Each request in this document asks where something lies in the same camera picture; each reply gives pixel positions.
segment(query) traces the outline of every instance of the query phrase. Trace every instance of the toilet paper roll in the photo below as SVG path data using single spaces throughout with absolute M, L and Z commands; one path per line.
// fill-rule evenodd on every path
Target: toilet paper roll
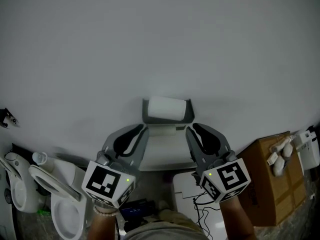
M 172 136 L 176 135 L 175 125 L 148 125 L 149 136 Z
M 148 116 L 152 118 L 182 121 L 187 102 L 183 99 L 152 96 L 149 100 Z

